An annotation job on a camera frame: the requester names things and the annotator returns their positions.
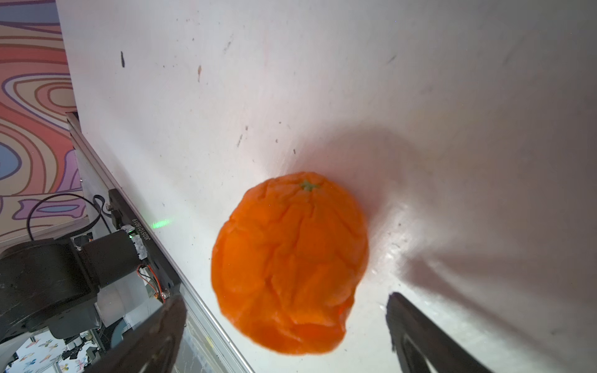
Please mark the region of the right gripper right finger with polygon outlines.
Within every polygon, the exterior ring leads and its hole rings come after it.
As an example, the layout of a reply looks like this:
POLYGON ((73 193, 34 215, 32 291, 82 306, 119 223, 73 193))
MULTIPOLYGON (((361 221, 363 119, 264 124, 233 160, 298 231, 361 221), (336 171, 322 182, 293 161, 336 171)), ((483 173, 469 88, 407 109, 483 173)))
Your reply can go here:
POLYGON ((403 372, 491 372, 399 292, 388 298, 386 324, 403 372))

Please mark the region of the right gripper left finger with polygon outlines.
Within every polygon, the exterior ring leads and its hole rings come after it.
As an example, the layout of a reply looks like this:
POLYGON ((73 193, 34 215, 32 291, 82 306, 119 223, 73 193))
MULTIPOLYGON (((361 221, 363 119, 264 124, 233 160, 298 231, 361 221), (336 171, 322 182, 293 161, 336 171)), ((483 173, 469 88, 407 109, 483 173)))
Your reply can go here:
POLYGON ((175 295, 86 372, 171 372, 177 360, 187 308, 175 295))

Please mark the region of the netted orange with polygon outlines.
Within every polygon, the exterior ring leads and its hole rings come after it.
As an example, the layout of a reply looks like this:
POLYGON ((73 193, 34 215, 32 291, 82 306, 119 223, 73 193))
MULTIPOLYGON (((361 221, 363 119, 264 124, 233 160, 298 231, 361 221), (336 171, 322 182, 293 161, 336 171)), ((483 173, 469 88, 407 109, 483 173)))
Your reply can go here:
POLYGON ((245 337, 290 355, 326 354, 345 338, 368 266, 357 200, 313 172, 249 189, 211 256, 219 309, 245 337))

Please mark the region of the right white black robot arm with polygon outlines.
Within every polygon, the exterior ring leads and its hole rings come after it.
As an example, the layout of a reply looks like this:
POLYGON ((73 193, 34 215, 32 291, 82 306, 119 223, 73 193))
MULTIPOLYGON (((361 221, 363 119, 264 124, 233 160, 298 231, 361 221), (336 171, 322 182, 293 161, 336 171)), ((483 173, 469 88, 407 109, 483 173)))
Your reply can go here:
MULTIPOLYGON (((50 329, 74 337, 99 324, 100 289, 138 267, 128 235, 119 231, 77 249, 71 239, 23 242, 1 254, 1 364, 24 340, 50 329)), ((183 347, 188 309, 180 295, 166 300, 90 372, 171 372, 183 347)), ((390 295, 386 324, 405 372, 483 372, 485 367, 399 293, 390 295)))

